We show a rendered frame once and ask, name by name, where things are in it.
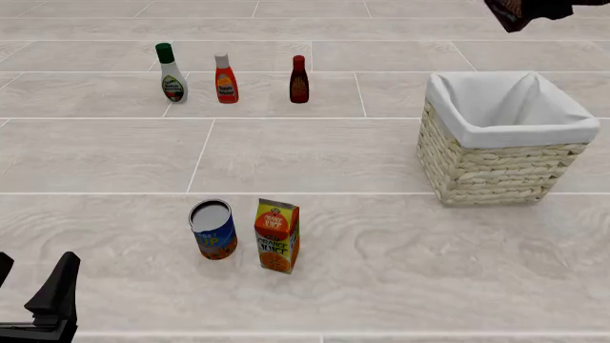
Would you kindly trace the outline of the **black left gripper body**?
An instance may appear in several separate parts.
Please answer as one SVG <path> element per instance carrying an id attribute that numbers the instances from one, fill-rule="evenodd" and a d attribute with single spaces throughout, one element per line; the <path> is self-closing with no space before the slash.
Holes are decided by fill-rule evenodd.
<path id="1" fill-rule="evenodd" d="M 0 343 L 72 343 L 77 318 L 40 317 L 33 322 L 0 322 Z"/>

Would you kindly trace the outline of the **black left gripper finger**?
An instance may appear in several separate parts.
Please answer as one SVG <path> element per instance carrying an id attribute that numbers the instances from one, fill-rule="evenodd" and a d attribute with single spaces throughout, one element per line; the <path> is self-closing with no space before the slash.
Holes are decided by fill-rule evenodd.
<path id="1" fill-rule="evenodd" d="M 75 253 L 63 253 L 47 281 L 24 305 L 32 313 L 34 324 L 77 321 L 75 291 L 80 262 Z"/>
<path id="2" fill-rule="evenodd" d="M 4 252 L 0 252 L 0 287 L 6 281 L 12 267 L 14 264 L 14 259 L 8 256 Z"/>

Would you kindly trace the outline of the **woven wicker basket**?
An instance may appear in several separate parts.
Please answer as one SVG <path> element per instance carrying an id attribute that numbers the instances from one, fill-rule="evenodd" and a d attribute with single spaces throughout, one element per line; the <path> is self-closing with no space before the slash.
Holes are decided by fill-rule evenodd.
<path id="1" fill-rule="evenodd" d="M 588 145 L 467 149 L 424 103 L 417 157 L 443 205 L 539 202 Z"/>

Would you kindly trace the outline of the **white cloth basket liner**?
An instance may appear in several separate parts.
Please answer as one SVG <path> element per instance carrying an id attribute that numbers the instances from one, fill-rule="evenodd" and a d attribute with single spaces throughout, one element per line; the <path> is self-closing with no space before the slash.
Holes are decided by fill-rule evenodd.
<path id="1" fill-rule="evenodd" d="M 431 73 L 426 100 L 463 148 L 589 144 L 600 121 L 534 71 Z"/>

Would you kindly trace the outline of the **blue soup can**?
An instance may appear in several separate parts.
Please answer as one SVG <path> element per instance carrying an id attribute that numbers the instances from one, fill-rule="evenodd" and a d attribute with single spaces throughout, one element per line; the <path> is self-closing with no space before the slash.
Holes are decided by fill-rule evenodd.
<path id="1" fill-rule="evenodd" d="M 224 259 L 236 250 L 238 239 L 227 202 L 221 199 L 199 202 L 189 214 L 189 224 L 200 253 L 207 259 Z"/>

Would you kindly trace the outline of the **orange juice carton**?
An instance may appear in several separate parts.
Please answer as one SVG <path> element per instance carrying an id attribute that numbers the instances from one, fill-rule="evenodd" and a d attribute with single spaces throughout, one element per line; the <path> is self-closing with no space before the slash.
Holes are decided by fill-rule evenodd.
<path id="1" fill-rule="evenodd" d="M 292 273 L 300 248 L 299 207 L 259 199 L 254 230 L 261 267 Z"/>

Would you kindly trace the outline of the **white dressing bottle green cap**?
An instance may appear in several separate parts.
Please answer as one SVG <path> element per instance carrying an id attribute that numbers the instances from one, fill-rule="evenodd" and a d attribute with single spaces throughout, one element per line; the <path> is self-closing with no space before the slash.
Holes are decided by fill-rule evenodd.
<path id="1" fill-rule="evenodd" d="M 159 43 L 155 45 L 155 50 L 162 72 L 161 88 L 164 95 L 173 103 L 186 102 L 188 85 L 175 62 L 172 45 L 166 42 Z"/>

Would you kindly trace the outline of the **orange sauce bottle white cap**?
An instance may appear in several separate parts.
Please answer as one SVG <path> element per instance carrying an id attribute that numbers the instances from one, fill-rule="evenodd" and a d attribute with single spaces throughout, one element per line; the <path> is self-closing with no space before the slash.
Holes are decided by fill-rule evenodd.
<path id="1" fill-rule="evenodd" d="M 233 69 L 230 66 L 228 54 L 217 53 L 214 56 L 214 60 L 216 66 L 214 86 L 218 101 L 222 104 L 234 104 L 238 102 L 238 86 Z"/>

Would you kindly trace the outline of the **dark red sauce bottle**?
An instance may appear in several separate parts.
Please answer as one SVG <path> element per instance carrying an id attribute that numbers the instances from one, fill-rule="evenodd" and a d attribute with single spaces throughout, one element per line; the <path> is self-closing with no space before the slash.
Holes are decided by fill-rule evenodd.
<path id="1" fill-rule="evenodd" d="M 305 68 L 305 57 L 294 56 L 293 70 L 290 79 L 290 100 L 296 104 L 304 104 L 309 101 L 309 79 Z"/>

